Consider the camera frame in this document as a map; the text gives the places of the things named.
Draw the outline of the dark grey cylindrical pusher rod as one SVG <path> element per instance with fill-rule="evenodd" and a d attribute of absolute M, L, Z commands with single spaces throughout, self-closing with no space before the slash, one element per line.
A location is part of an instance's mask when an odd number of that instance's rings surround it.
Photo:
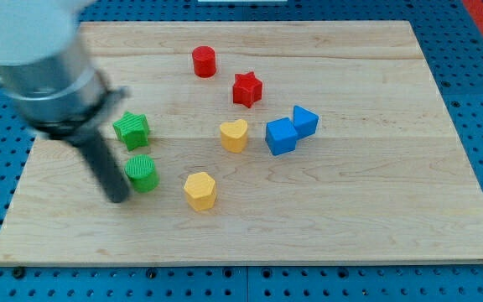
<path fill-rule="evenodd" d="M 78 149 L 110 202 L 121 203 L 128 199 L 130 187 L 97 129 L 85 133 L 73 133 L 66 141 Z"/>

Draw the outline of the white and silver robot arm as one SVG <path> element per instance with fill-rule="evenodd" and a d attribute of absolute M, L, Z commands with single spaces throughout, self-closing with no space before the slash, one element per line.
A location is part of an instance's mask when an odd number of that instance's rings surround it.
<path fill-rule="evenodd" d="M 130 188 L 99 127 L 127 89 L 110 87 L 79 30 L 91 1 L 0 1 L 0 87 L 22 119 L 46 138 L 77 148 L 106 197 Z"/>

